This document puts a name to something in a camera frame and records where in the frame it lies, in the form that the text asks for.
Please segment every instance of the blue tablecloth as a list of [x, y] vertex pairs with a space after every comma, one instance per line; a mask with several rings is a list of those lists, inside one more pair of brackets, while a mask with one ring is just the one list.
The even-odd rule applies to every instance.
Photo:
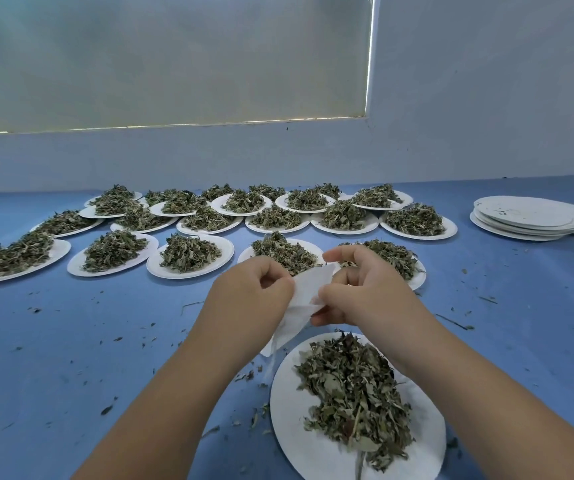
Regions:
[[[342, 188], [351, 193], [359, 186]], [[574, 425], [574, 235], [515, 241], [469, 221], [473, 201], [486, 195], [574, 203], [574, 177], [396, 188], [435, 205], [458, 224], [459, 233], [445, 241], [416, 242], [379, 228], [361, 238], [387, 239], [416, 252], [427, 268], [419, 290], [426, 306], [475, 329], [449, 322], [445, 327]], [[95, 194], [0, 194], [0, 242], [10, 243], [54, 211], [80, 208]], [[95, 279], [68, 274], [69, 259], [108, 227], [67, 238], [72, 249], [57, 264], [0, 283], [0, 479], [68, 478], [187, 336], [201, 308], [193, 303], [204, 300], [216, 276], [160, 280], [144, 264]], [[169, 227], [154, 235], [164, 243], [173, 232]], [[236, 254], [221, 271], [260, 238], [244, 225], [223, 236]], [[312, 226], [293, 237], [322, 249], [346, 241]], [[493, 296], [498, 304], [481, 296]], [[324, 331], [329, 330], [305, 329], [289, 348]], [[268, 361], [259, 356], [255, 363]], [[270, 420], [249, 428], [254, 408], [268, 402], [270, 390], [258, 387], [262, 380], [257, 374], [227, 388], [206, 427], [220, 430], [201, 441], [191, 478], [299, 478], [275, 437], [262, 434]], [[109, 405], [113, 409], [101, 415]], [[233, 427], [235, 420], [242, 426]], [[478, 477], [482, 474], [462, 444], [447, 451], [440, 478]]]

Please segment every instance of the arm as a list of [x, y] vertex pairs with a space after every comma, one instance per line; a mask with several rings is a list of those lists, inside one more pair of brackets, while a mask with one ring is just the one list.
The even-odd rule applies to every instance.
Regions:
[[328, 308], [314, 325], [358, 325], [425, 391], [490, 479], [574, 478], [574, 428], [438, 323], [395, 268], [363, 246], [323, 257], [358, 267], [321, 288]]
[[74, 480], [186, 478], [212, 409], [235, 373], [271, 339], [293, 290], [289, 273], [267, 257], [216, 279], [186, 341]]

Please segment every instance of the dried tea leaves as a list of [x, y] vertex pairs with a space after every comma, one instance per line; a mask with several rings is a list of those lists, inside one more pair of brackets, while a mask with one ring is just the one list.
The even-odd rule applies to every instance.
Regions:
[[162, 226], [169, 220], [168, 217], [160, 217], [152, 214], [149, 209], [139, 203], [127, 209], [127, 213], [116, 220], [125, 229], [130, 231], [149, 230]]
[[100, 236], [85, 250], [87, 257], [81, 268], [90, 273], [107, 271], [134, 259], [138, 256], [138, 252], [146, 247], [147, 239], [139, 238], [129, 231], [108, 232]]
[[281, 209], [273, 204], [269, 209], [264, 209], [250, 220], [251, 224], [261, 229], [293, 229], [301, 223], [301, 217], [298, 212]]
[[443, 218], [436, 213], [435, 208], [424, 203], [387, 212], [385, 224], [410, 235], [431, 236], [445, 232]]
[[79, 210], [65, 210], [61, 213], [56, 212], [52, 217], [40, 224], [36, 230], [46, 232], [49, 235], [60, 235], [84, 229], [96, 222], [95, 219], [81, 217], [78, 213]]
[[387, 359], [353, 335], [311, 343], [296, 366], [301, 389], [317, 395], [308, 431], [320, 430], [333, 441], [358, 451], [369, 466], [384, 472], [398, 457], [407, 459], [413, 441], [410, 404], [403, 404]]
[[264, 195], [272, 202], [275, 201], [281, 195], [284, 195], [285, 188], [284, 187], [272, 187], [271, 185], [267, 184], [260, 184], [260, 185], [250, 185], [249, 186], [250, 192], [258, 192], [260, 195]]
[[22, 273], [49, 259], [53, 239], [47, 233], [35, 230], [4, 248], [0, 244], [0, 277]]
[[255, 212], [265, 204], [265, 199], [259, 192], [245, 192], [244, 190], [234, 190], [223, 209], [235, 214], [248, 214]]
[[[343, 242], [341, 245], [351, 244], [351, 242]], [[387, 261], [390, 265], [396, 268], [396, 271], [405, 279], [410, 281], [416, 273], [416, 263], [418, 258], [416, 255], [404, 246], [397, 246], [393, 242], [380, 241], [379, 239], [372, 239], [371, 241], [356, 242], [362, 244], [367, 249], [371, 249], [383, 260]], [[355, 266], [353, 263], [345, 262], [341, 266]]]
[[256, 256], [269, 256], [280, 263], [292, 276], [311, 267], [321, 266], [317, 264], [318, 257], [315, 254], [305, 250], [300, 244], [290, 244], [278, 231], [267, 234], [264, 239], [252, 242], [251, 247]]
[[370, 189], [359, 190], [352, 202], [365, 207], [389, 208], [389, 201], [402, 203], [402, 199], [394, 192], [391, 184], [378, 185]]
[[211, 202], [212, 200], [215, 200], [218, 197], [222, 197], [223, 195], [227, 195], [232, 192], [234, 192], [234, 189], [232, 189], [229, 186], [229, 184], [224, 184], [222, 187], [220, 185], [212, 185], [207, 190], [203, 190], [203, 193], [201, 193], [201, 197]]
[[327, 205], [327, 199], [317, 189], [292, 190], [287, 197], [287, 206], [296, 210], [320, 210]]
[[213, 242], [175, 233], [167, 238], [167, 248], [160, 255], [163, 257], [161, 266], [188, 273], [209, 265], [222, 255], [222, 251]]
[[366, 216], [367, 212], [356, 207], [351, 201], [337, 200], [325, 210], [320, 223], [330, 229], [358, 230], [365, 227]]
[[193, 216], [184, 218], [183, 225], [191, 230], [205, 230], [212, 232], [225, 229], [234, 222], [234, 217], [219, 214], [211, 207], [201, 207]]

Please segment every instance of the white wall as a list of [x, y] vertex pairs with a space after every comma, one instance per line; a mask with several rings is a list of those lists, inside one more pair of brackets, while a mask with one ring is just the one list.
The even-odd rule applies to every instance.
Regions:
[[368, 120], [0, 136], [0, 191], [574, 174], [574, 0], [381, 0]]

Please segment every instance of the forearm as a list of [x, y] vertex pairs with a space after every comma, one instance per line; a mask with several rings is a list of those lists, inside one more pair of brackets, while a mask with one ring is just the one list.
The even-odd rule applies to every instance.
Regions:
[[73, 478], [185, 478], [233, 374], [190, 334]]

